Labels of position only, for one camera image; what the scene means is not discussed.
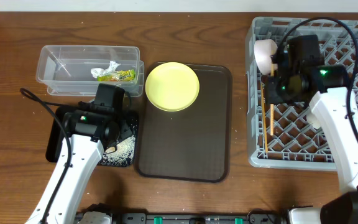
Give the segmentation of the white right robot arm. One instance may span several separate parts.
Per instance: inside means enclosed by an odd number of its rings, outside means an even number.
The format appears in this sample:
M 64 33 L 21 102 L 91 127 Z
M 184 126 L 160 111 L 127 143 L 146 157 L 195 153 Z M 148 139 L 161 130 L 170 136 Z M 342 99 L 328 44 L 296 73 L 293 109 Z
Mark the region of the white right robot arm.
M 337 169 L 342 195 L 322 207 L 288 211 L 289 223 L 358 223 L 358 110 L 342 65 L 279 71 L 265 88 L 268 104 L 304 101 L 310 107 L 308 122 L 321 128 Z

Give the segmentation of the small white cup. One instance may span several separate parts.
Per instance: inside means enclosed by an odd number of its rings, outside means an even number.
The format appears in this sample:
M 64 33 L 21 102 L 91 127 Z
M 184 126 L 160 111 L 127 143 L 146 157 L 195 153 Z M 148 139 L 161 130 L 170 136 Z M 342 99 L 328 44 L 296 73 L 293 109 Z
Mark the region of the small white cup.
M 321 127 L 320 117 L 316 113 L 309 112 L 306 115 L 306 120 L 315 129 L 319 129 Z

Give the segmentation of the yellow plate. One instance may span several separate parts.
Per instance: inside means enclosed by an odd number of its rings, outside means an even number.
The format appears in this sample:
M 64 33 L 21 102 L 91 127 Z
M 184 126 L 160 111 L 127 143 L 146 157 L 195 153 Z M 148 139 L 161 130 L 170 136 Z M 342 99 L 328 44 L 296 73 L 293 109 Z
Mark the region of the yellow plate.
M 181 111 L 195 102 L 200 81 L 195 71 L 178 62 L 166 62 L 151 70 L 145 81 L 148 100 L 163 111 Z

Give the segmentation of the pile of rice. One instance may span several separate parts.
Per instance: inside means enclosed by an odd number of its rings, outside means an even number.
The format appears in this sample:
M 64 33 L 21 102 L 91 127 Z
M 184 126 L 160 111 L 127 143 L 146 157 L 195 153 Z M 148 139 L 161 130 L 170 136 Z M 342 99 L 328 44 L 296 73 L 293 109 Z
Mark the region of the pile of rice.
M 101 166 L 127 167 L 132 164 L 134 159 L 136 137 L 131 136 L 120 142 L 117 146 L 107 149 L 102 159 L 99 161 Z

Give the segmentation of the green snack wrapper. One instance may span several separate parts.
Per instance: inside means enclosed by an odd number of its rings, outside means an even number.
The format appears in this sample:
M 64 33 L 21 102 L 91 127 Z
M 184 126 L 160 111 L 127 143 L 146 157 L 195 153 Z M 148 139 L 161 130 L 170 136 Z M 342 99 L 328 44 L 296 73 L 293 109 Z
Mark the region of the green snack wrapper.
M 120 70 L 101 75 L 97 78 L 99 82 L 128 82 L 132 81 L 136 76 L 135 70 Z

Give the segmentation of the wooden chopstick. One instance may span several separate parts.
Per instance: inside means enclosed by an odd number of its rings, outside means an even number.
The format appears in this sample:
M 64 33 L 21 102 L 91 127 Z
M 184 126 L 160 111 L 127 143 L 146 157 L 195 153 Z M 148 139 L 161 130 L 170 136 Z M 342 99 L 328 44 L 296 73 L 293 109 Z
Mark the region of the wooden chopstick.
M 271 64 L 270 76 L 274 77 L 274 64 Z M 270 135 L 274 135 L 274 104 L 270 104 Z
M 267 144 L 267 123 L 265 115 L 265 98 L 264 98 L 264 84 L 260 81 L 260 93 L 261 93 L 261 107 L 262 107 L 262 122 L 263 122 L 263 132 L 264 132 L 264 150 L 265 153 L 269 153 L 269 148 Z

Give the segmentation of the white tissue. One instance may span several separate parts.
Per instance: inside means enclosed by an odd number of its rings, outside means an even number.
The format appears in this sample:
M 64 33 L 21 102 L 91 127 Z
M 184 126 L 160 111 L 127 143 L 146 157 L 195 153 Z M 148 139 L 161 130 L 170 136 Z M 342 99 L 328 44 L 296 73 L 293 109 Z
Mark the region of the white tissue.
M 106 68 L 106 69 L 92 68 L 91 69 L 91 74 L 92 74 L 93 78 L 98 78 L 98 77 L 110 75 L 113 72 L 115 72 L 117 67 L 119 67 L 120 65 L 121 65 L 120 63 L 117 63 L 115 61 L 110 61 L 108 68 Z

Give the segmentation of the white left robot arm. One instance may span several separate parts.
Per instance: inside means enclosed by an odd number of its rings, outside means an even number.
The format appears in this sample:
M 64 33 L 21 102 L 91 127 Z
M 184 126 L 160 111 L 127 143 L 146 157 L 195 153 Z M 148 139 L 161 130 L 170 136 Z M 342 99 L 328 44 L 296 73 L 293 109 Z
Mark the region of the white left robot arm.
M 138 124 L 134 111 L 123 116 L 82 110 L 66 113 L 58 161 L 27 223 L 73 223 L 86 185 L 105 150 L 133 137 Z

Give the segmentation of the pink white bowl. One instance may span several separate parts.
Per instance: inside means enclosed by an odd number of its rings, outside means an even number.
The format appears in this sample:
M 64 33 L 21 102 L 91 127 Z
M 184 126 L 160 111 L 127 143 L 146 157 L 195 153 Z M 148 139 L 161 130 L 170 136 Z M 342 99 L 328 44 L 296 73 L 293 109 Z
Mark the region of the pink white bowl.
M 277 51 L 277 44 L 272 39 L 256 40 L 254 44 L 254 57 L 257 68 L 263 75 L 273 75 L 277 64 L 273 63 L 272 56 Z

